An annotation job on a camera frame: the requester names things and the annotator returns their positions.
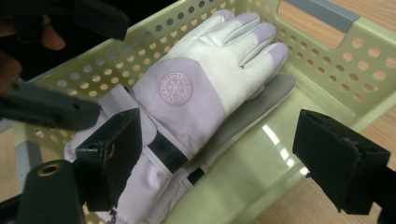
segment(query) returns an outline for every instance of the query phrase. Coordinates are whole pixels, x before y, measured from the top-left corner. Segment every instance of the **wooden table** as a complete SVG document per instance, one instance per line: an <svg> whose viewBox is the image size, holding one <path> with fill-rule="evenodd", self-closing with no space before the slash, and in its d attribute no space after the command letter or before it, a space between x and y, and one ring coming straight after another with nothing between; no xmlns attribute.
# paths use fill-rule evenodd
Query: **wooden table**
<svg viewBox="0 0 396 224"><path fill-rule="evenodd" d="M330 0L347 8L361 17L375 21L391 30L396 31L396 1L393 0ZM282 3L279 11L282 18L290 21L305 32L335 48L343 34L315 21L309 15L298 9ZM376 142L392 153L389 167L396 169L396 106L385 113L381 118L366 128L362 135ZM272 207L263 211L250 224L266 223L376 223L380 207L374 205L370 216L349 216L339 214L332 202L325 196L321 188L310 178L300 182L293 190L287 193Z"/></svg>

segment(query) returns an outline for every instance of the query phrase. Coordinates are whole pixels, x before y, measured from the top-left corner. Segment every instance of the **white leather glove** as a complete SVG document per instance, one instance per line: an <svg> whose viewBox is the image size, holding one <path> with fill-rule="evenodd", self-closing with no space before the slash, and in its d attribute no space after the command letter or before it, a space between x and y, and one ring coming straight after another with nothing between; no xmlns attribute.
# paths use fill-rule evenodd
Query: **white leather glove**
<svg viewBox="0 0 396 224"><path fill-rule="evenodd" d="M288 49L270 45L275 33L256 13L220 10L152 65L129 99L115 97L122 110L140 107L144 146L120 196L118 223L144 223L177 169L276 74Z"/></svg>

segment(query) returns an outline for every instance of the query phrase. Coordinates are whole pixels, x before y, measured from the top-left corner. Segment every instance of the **basket hole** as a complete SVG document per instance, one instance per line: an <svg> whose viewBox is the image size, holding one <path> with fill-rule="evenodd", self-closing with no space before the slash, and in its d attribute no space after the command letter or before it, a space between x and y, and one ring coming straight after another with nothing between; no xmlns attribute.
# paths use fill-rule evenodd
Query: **basket hole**
<svg viewBox="0 0 396 224"><path fill-rule="evenodd" d="M319 55L319 51L317 49L311 50L312 56L317 57Z"/></svg>
<svg viewBox="0 0 396 224"><path fill-rule="evenodd" d="M306 47L307 47L306 43L305 42L301 42L301 48L302 49L306 49Z"/></svg>
<svg viewBox="0 0 396 224"><path fill-rule="evenodd" d="M160 39L161 43L165 43L167 40L168 40L168 38L166 38L166 36L163 36Z"/></svg>
<svg viewBox="0 0 396 224"><path fill-rule="evenodd" d="M116 58L117 58L117 52L114 51L114 50L111 50L111 51L108 53L108 57L109 57L110 59L116 59Z"/></svg>
<svg viewBox="0 0 396 224"><path fill-rule="evenodd" d="M121 74L123 77L128 77L131 75L131 73L129 71L123 71Z"/></svg>
<svg viewBox="0 0 396 224"><path fill-rule="evenodd" d="M123 45L121 45L120 49L121 49L122 51L127 51L127 50L129 49L129 46L126 45L126 44L123 44Z"/></svg>
<svg viewBox="0 0 396 224"><path fill-rule="evenodd" d="M187 30L187 25L182 25L182 26L180 27L180 29L181 29L181 31L186 31L186 30Z"/></svg>
<svg viewBox="0 0 396 224"><path fill-rule="evenodd" d="M370 83L364 83L364 84L363 84L363 89L364 89L365 91L368 91L368 92L376 91L376 87L373 86L373 85L370 84Z"/></svg>
<svg viewBox="0 0 396 224"><path fill-rule="evenodd" d="M350 90L350 87L349 87L347 84L342 84L342 85L341 85L341 90L343 90L343 91L349 91L349 90Z"/></svg>
<svg viewBox="0 0 396 224"><path fill-rule="evenodd" d="M155 59L159 59L161 57L161 53L160 52L155 52L154 53L154 58Z"/></svg>
<svg viewBox="0 0 396 224"><path fill-rule="evenodd" d="M388 68L396 68L396 58L388 58L386 65Z"/></svg>
<svg viewBox="0 0 396 224"><path fill-rule="evenodd" d="M191 21L191 25L193 25L193 26L195 26L197 23L198 23L197 19L194 19L194 20Z"/></svg>
<svg viewBox="0 0 396 224"><path fill-rule="evenodd" d="M359 81L359 77L356 74L349 74L349 80L356 82Z"/></svg>
<svg viewBox="0 0 396 224"><path fill-rule="evenodd" d="M303 54L301 52L297 52L296 57L301 60L303 58Z"/></svg>
<svg viewBox="0 0 396 224"><path fill-rule="evenodd" d="M97 58L97 59L95 60L95 62L96 62L96 64L99 65L99 66L105 64L105 60L104 60L103 58Z"/></svg>
<svg viewBox="0 0 396 224"><path fill-rule="evenodd" d="M90 73L92 71L92 67L90 65L84 65L84 67L82 67L82 70L85 73Z"/></svg>
<svg viewBox="0 0 396 224"><path fill-rule="evenodd" d="M151 32L150 31L146 31L145 32L145 38L149 38L149 37L151 37Z"/></svg>
<svg viewBox="0 0 396 224"><path fill-rule="evenodd" d="M111 75L113 73L113 70L111 70L111 68L106 68L103 73L107 76Z"/></svg>
<svg viewBox="0 0 396 224"><path fill-rule="evenodd" d="M201 20L204 21L204 20L206 20L206 18L207 18L207 13L204 13L204 14L201 15Z"/></svg>
<svg viewBox="0 0 396 224"><path fill-rule="evenodd" d="M205 1L199 2L198 6L199 6L200 8L203 8L203 7L205 6Z"/></svg>
<svg viewBox="0 0 396 224"><path fill-rule="evenodd" d="M139 54L140 56L145 55L146 54L146 50L145 49L141 49L141 50L139 50L139 52L137 52L137 54Z"/></svg>
<svg viewBox="0 0 396 224"><path fill-rule="evenodd" d="M129 56L126 61L128 61L129 63L134 61L134 56Z"/></svg>
<svg viewBox="0 0 396 224"><path fill-rule="evenodd" d="M350 52L344 53L344 54L343 54L343 59L344 59L345 61L347 61L347 62L352 61L352 59L353 59L352 53L350 53Z"/></svg>
<svg viewBox="0 0 396 224"><path fill-rule="evenodd" d="M88 93L88 95L91 96L91 97L95 97L97 94L98 94L98 93L97 93L96 91L90 91L90 92Z"/></svg>
<svg viewBox="0 0 396 224"><path fill-rule="evenodd" d="M360 49L361 47L363 47L363 40L361 38L355 38L352 40L352 47L355 49Z"/></svg>
<svg viewBox="0 0 396 224"><path fill-rule="evenodd" d="M133 43L134 45L140 45L142 41L138 37L135 37Z"/></svg>
<svg viewBox="0 0 396 224"><path fill-rule="evenodd" d="M177 31L176 31L176 30L175 30L175 31L172 31L171 36L172 36L172 37L177 36Z"/></svg>
<svg viewBox="0 0 396 224"><path fill-rule="evenodd" d="M314 62L312 60L307 60L306 65L308 65L308 67L312 67L314 66Z"/></svg>
<svg viewBox="0 0 396 224"><path fill-rule="evenodd" d="M151 62L151 60L147 58L143 61L143 64L148 65L148 64L150 64L150 62Z"/></svg>
<svg viewBox="0 0 396 224"><path fill-rule="evenodd" d="M66 137L66 136L67 136L67 132L66 132L65 130L60 130L60 133L61 133L61 135L62 135L63 137Z"/></svg>
<svg viewBox="0 0 396 224"><path fill-rule="evenodd" d="M177 14L177 18L178 18L179 20L183 20L183 18L184 18L184 13L179 12L179 13Z"/></svg>
<svg viewBox="0 0 396 224"><path fill-rule="evenodd" d="M120 81L120 79L117 77L111 78L111 83L113 83L113 84L117 84L117 83L119 83L119 81Z"/></svg>
<svg viewBox="0 0 396 224"><path fill-rule="evenodd" d="M383 81L385 78L387 78L387 76L381 71L376 71L373 73L373 78L377 81Z"/></svg>
<svg viewBox="0 0 396 224"><path fill-rule="evenodd" d="M35 136L37 136L39 138L43 138L46 135L44 135L44 133L41 130L35 130Z"/></svg>
<svg viewBox="0 0 396 224"><path fill-rule="evenodd" d="M369 69L369 64L367 62L359 62L358 63L358 68L361 71L366 71L367 69Z"/></svg>
<svg viewBox="0 0 396 224"><path fill-rule="evenodd" d="M356 101L361 102L361 101L363 101L364 96L363 96L362 94L360 94L360 93L355 93L355 94L353 95L353 98L354 98Z"/></svg>
<svg viewBox="0 0 396 224"><path fill-rule="evenodd" d="M332 60L329 57L324 57L323 62L326 64L330 64L332 62Z"/></svg>
<svg viewBox="0 0 396 224"><path fill-rule="evenodd" d="M344 72L343 65L340 65L340 64L336 65L335 66L335 71L337 71L338 73L343 73Z"/></svg>
<svg viewBox="0 0 396 224"><path fill-rule="evenodd" d="M155 31L160 32L163 30L163 27L161 25L155 26Z"/></svg>
<svg viewBox="0 0 396 224"><path fill-rule="evenodd" d="M167 53L167 52L169 52L169 50L171 50L171 47L166 46L166 47L163 49L163 52Z"/></svg>
<svg viewBox="0 0 396 224"><path fill-rule="evenodd" d="M140 65L139 64L135 64L134 65L134 71L139 71L140 70Z"/></svg>
<svg viewBox="0 0 396 224"><path fill-rule="evenodd" d="M337 81L337 77L335 77L335 76L329 76L329 81L330 81L330 82L336 82L336 81Z"/></svg>
<svg viewBox="0 0 396 224"><path fill-rule="evenodd" d="M73 79L73 80L79 79L79 73L72 73L72 74L70 74L70 78Z"/></svg>
<svg viewBox="0 0 396 224"><path fill-rule="evenodd" d="M100 85L100 89L101 89L102 91L107 90L107 88L108 88L108 85L107 85L107 84L102 84L102 85Z"/></svg>
<svg viewBox="0 0 396 224"><path fill-rule="evenodd" d="M378 48L370 48L368 54L373 58L378 58L379 55L381 55L381 50Z"/></svg>
<svg viewBox="0 0 396 224"><path fill-rule="evenodd" d="M123 67L123 63L117 63L117 64L116 64L116 67L117 67L117 68L122 68L122 67Z"/></svg>
<svg viewBox="0 0 396 224"><path fill-rule="evenodd" d="M92 81L94 81L94 82L98 82L98 81L100 81L100 79L101 78L98 75L95 75L92 77Z"/></svg>
<svg viewBox="0 0 396 224"><path fill-rule="evenodd" d="M291 39L291 42L296 42L297 41L297 37L295 35L291 35L290 39Z"/></svg>
<svg viewBox="0 0 396 224"><path fill-rule="evenodd" d="M74 95L77 95L77 91L76 90L69 90L67 92L67 94L74 96Z"/></svg>
<svg viewBox="0 0 396 224"><path fill-rule="evenodd" d="M194 8L194 7L189 7L189 13L190 13L190 14L194 13L194 11L195 11L195 8Z"/></svg>
<svg viewBox="0 0 396 224"><path fill-rule="evenodd" d="M58 87L64 88L64 87L67 86L67 81L65 81L65 80L59 80L59 81L56 83L56 85L57 85Z"/></svg>
<svg viewBox="0 0 396 224"><path fill-rule="evenodd" d="M152 43L148 46L150 49L155 49L157 47L156 43Z"/></svg>
<svg viewBox="0 0 396 224"><path fill-rule="evenodd" d="M171 26L173 24L173 20L172 19L168 19L166 21L166 25Z"/></svg>
<svg viewBox="0 0 396 224"><path fill-rule="evenodd" d="M49 139L50 139L52 142L54 142L54 143L58 143L58 142L59 142L58 137L55 136L55 135L53 135L53 134L49 137Z"/></svg>
<svg viewBox="0 0 396 224"><path fill-rule="evenodd" d="M83 90L85 90L90 87L90 84L88 82L81 82L79 84L79 87L82 88Z"/></svg>
<svg viewBox="0 0 396 224"><path fill-rule="evenodd" d="M135 83L134 79L129 79L128 80L128 85L132 86L132 85L134 85L134 83Z"/></svg>
<svg viewBox="0 0 396 224"><path fill-rule="evenodd" d="M256 7L261 7L262 3L260 2L260 0L256 0Z"/></svg>
<svg viewBox="0 0 396 224"><path fill-rule="evenodd" d="M212 9L210 9L210 14L212 15L215 14L217 10L218 10L217 8L212 7Z"/></svg>
<svg viewBox="0 0 396 224"><path fill-rule="evenodd" d="M320 75L324 74L324 68L319 67L318 68L318 74L320 74Z"/></svg>

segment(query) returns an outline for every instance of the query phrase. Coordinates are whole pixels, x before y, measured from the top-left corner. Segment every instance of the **plastic basket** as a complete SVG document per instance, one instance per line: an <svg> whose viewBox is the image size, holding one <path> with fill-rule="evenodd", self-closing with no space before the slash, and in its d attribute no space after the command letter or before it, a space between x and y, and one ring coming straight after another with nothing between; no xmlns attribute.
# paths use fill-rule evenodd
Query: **plastic basket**
<svg viewBox="0 0 396 224"><path fill-rule="evenodd" d="M304 177L304 166L291 152L301 108L327 114L360 132L396 102L396 78L391 75L396 72L395 33L360 18L340 46L330 49L283 21L277 14L280 2L179 1L131 27L123 42L107 40L34 83L95 100L119 83L132 87L183 35L216 10L258 12L263 21L277 26L276 40L289 46L290 58L281 72L293 75L297 87L216 161L164 222L246 223ZM61 158L73 137L64 130L14 125L16 144L37 142L53 157Z"/></svg>

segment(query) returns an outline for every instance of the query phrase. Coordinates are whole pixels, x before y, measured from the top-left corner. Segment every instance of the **circular logo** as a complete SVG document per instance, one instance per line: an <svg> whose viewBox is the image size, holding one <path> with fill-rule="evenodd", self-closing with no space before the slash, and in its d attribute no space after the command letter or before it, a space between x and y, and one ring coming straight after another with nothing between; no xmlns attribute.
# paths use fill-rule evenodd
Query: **circular logo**
<svg viewBox="0 0 396 224"><path fill-rule="evenodd" d="M161 79L160 95L170 105L184 105L190 100L192 84L180 73L170 73Z"/></svg>

